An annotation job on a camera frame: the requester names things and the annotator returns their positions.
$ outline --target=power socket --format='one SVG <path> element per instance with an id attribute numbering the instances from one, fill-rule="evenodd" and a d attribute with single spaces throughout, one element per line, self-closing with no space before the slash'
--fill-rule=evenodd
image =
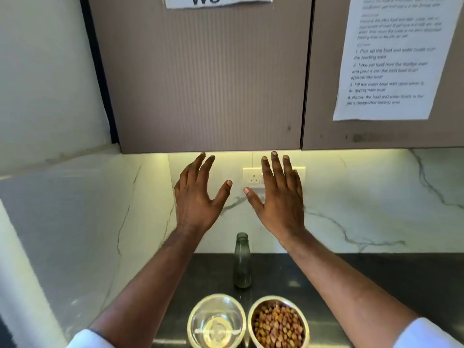
<path id="1" fill-rule="evenodd" d="M 293 167 L 293 169 L 298 171 L 301 185 L 304 186 L 306 181 L 306 167 Z M 263 171 L 261 167 L 244 167 L 242 185 L 243 187 L 264 188 Z"/>

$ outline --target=cabinet door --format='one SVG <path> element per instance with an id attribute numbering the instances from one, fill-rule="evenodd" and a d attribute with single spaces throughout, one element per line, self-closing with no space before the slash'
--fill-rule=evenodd
<path id="1" fill-rule="evenodd" d="M 311 0 L 89 0 L 124 153 L 299 149 Z"/>
<path id="2" fill-rule="evenodd" d="M 316 0 L 303 149 L 464 146 L 464 17 L 424 121 L 333 121 L 350 0 Z"/>

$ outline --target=person's right arm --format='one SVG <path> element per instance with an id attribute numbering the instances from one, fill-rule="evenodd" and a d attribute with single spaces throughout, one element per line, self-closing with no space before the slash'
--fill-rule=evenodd
<path id="1" fill-rule="evenodd" d="M 357 348 L 392 348 L 419 316 L 305 229 L 301 182 L 287 156 L 283 158 L 284 170 L 276 152 L 272 153 L 274 173 L 265 157 L 262 167 L 265 204 L 251 189 L 245 188 L 244 193 L 263 225 L 308 277 Z"/>

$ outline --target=white label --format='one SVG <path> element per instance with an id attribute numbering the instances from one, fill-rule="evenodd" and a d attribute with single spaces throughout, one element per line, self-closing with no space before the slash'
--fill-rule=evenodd
<path id="1" fill-rule="evenodd" d="M 241 2 L 272 2 L 272 0 L 166 0 L 167 8 L 200 8 L 239 4 Z"/>
<path id="2" fill-rule="evenodd" d="M 426 120 L 463 0 L 351 0 L 334 121 Z"/>

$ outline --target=hand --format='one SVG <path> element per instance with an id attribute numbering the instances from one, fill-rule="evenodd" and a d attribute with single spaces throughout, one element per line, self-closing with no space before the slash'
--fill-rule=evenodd
<path id="1" fill-rule="evenodd" d="M 283 169 L 279 157 L 272 152 L 272 173 L 267 157 L 261 159 L 263 168 L 266 200 L 263 204 L 258 195 L 250 188 L 245 188 L 248 201 L 255 209 L 263 225 L 280 243 L 286 236 L 305 230 L 305 211 L 303 207 L 303 190 L 298 173 L 293 171 L 290 158 L 283 157 Z"/>
<path id="2" fill-rule="evenodd" d="M 211 155 L 201 166 L 205 153 L 187 165 L 174 187 L 177 202 L 177 228 L 198 231 L 203 236 L 218 219 L 227 198 L 232 181 L 225 181 L 214 200 L 208 196 L 209 170 L 214 162 Z"/>

